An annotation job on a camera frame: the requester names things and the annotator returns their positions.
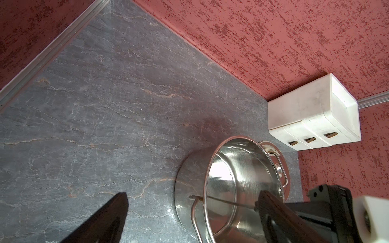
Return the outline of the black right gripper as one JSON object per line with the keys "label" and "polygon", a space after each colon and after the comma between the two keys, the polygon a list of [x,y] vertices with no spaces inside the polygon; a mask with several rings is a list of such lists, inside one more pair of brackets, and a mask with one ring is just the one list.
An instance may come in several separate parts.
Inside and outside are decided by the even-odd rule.
{"label": "black right gripper", "polygon": [[323,184],[309,191],[309,199],[309,202],[286,205],[329,243],[359,241],[353,198],[348,188]]}

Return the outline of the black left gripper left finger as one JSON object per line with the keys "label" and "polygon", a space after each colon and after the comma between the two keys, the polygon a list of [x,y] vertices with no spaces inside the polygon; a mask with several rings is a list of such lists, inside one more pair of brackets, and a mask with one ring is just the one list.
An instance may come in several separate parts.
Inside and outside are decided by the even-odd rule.
{"label": "black left gripper left finger", "polygon": [[119,192],[88,220],[62,240],[63,243],[118,243],[121,240],[129,202]]}

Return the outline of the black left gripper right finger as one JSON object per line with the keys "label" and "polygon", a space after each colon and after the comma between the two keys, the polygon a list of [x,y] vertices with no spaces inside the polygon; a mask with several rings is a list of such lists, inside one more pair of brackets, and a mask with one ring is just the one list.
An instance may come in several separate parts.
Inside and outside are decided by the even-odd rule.
{"label": "black left gripper right finger", "polygon": [[300,217],[279,201],[272,193],[263,190],[259,193],[254,210],[259,213],[262,229],[268,243],[280,241],[275,231],[276,225],[286,239],[292,243],[325,243],[315,230],[307,226]]}

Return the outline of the stainless steel pot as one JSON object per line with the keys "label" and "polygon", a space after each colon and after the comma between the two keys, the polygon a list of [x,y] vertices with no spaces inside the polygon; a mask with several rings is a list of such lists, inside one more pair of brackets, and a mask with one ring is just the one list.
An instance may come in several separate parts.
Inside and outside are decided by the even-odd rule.
{"label": "stainless steel pot", "polygon": [[264,243],[254,210],[263,190],[287,200],[290,174],[284,156],[269,141],[234,136],[184,160],[175,182],[177,216],[200,243]]}

